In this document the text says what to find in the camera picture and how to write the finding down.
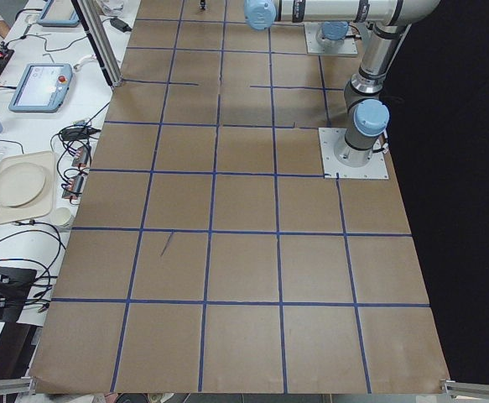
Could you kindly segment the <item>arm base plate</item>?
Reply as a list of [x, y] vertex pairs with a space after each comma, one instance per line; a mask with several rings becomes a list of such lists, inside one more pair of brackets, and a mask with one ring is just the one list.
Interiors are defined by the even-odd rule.
[[388, 180], [385, 156], [377, 139], [368, 150], [351, 148], [345, 128], [319, 128], [323, 176], [331, 179]]
[[322, 22], [307, 22], [304, 24], [305, 41], [307, 53], [309, 55], [328, 55], [340, 57], [356, 57], [358, 50], [356, 39], [351, 26], [349, 27], [346, 38], [340, 44], [332, 46], [322, 46], [317, 42], [316, 34]]

